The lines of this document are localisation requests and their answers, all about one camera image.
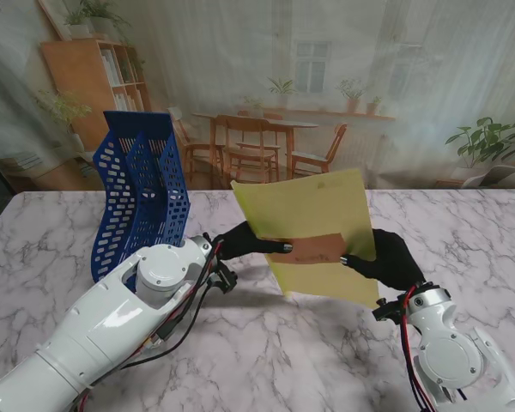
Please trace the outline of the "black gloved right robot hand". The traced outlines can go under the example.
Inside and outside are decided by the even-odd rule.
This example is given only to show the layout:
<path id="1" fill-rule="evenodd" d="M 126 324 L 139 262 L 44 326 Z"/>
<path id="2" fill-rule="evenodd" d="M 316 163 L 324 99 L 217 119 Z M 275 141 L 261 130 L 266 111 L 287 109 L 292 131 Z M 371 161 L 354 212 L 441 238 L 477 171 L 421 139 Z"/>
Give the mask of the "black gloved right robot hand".
<path id="1" fill-rule="evenodd" d="M 373 238 L 376 248 L 373 261 L 344 254 L 340 257 L 341 264 L 398 291 L 408 291 L 415 284 L 426 281 L 401 236 L 374 228 Z"/>

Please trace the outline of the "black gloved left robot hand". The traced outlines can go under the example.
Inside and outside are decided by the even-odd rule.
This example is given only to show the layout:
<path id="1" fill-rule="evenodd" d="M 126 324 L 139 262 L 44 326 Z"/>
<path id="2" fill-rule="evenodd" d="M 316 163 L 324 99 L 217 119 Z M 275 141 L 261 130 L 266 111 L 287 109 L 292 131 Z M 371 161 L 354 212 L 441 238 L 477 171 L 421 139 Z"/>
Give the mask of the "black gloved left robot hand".
<path id="1" fill-rule="evenodd" d="M 218 247 L 216 256 L 220 260 L 231 260 L 251 253 L 288 254 L 293 250 L 287 242 L 258 238 L 247 221 L 216 236 L 212 245 Z"/>

